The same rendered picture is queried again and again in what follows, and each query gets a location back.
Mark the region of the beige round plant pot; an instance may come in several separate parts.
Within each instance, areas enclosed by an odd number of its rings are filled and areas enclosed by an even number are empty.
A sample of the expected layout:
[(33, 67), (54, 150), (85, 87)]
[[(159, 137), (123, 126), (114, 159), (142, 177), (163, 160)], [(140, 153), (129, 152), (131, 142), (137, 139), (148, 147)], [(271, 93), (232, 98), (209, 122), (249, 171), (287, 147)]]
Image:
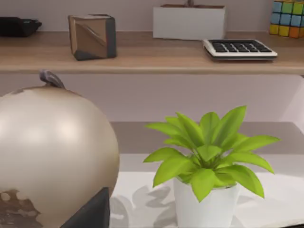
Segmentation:
[(115, 132), (48, 70), (0, 96), (0, 228), (60, 228), (119, 173)]

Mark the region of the black flat device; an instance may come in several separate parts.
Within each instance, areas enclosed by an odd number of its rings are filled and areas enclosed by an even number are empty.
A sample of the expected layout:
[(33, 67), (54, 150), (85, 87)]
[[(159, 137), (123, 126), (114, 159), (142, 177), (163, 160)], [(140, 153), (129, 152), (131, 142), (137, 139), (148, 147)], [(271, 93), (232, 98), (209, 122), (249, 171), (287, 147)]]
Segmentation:
[(0, 37), (28, 37), (41, 26), (42, 23), (37, 19), (0, 17)]

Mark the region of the colourful puzzle cube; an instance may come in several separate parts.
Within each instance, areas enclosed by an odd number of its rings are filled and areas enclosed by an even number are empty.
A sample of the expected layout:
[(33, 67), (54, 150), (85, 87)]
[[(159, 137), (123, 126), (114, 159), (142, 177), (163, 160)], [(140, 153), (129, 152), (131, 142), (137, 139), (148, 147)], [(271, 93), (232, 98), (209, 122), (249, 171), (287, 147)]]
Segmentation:
[(273, 0), (269, 34), (304, 38), (304, 0)]

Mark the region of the white rectangular plant pot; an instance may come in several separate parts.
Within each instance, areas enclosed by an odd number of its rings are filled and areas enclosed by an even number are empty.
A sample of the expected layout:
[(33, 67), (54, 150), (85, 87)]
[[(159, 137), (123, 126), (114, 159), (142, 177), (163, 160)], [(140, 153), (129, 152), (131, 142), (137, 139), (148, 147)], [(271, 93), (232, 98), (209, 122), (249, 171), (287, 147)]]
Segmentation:
[(224, 38), (226, 7), (221, 5), (164, 4), (153, 8), (154, 38), (204, 40)]

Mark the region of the brown and grey cube pot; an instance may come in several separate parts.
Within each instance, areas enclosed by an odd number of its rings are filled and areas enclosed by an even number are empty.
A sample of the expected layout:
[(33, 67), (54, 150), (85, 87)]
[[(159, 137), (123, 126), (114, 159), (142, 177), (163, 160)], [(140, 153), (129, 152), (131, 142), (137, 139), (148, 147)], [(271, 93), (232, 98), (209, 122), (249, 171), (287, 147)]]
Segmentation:
[(78, 61), (117, 57), (116, 22), (108, 14), (69, 15), (71, 53)]

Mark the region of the white calculator with black keys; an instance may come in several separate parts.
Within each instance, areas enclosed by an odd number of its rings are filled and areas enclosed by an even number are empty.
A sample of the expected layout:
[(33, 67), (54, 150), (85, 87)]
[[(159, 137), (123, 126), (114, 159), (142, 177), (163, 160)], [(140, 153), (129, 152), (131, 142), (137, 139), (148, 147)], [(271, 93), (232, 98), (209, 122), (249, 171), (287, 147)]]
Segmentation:
[(204, 50), (216, 60), (273, 60), (278, 54), (256, 39), (205, 39)]

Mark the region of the wooden shelf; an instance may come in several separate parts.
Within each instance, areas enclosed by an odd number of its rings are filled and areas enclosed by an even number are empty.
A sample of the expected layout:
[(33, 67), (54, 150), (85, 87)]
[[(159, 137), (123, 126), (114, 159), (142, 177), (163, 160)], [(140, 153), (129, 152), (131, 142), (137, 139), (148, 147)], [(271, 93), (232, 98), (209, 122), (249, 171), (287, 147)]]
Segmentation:
[(0, 73), (56, 74), (288, 74), (304, 75), (304, 38), (265, 32), (230, 32), (255, 38), (273, 49), (272, 62), (213, 61), (200, 41), (154, 39), (150, 32), (118, 32), (117, 57), (77, 61), (67, 32), (38, 32), (27, 38), (0, 37)]

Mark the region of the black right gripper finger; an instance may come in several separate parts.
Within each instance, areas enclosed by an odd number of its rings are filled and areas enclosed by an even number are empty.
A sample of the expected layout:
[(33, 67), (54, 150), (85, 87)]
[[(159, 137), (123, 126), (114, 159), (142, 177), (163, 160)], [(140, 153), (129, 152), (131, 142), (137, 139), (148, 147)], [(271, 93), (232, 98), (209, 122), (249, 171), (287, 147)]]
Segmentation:
[(103, 187), (60, 228), (109, 228), (109, 188)]

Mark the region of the green plant in white pot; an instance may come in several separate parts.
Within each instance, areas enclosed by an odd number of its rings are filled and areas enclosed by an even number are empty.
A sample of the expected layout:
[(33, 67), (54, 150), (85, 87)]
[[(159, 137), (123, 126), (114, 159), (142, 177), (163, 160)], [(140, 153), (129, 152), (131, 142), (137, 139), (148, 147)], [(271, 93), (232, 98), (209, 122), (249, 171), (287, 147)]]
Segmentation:
[(144, 162), (160, 162), (154, 187), (173, 180), (178, 228), (229, 228), (240, 187), (264, 197), (263, 186), (249, 165), (272, 172), (255, 150), (279, 138), (241, 134), (246, 111), (246, 106), (239, 106), (223, 117), (208, 112), (199, 122), (176, 113), (163, 122), (147, 124), (147, 128), (168, 136), (165, 146)]

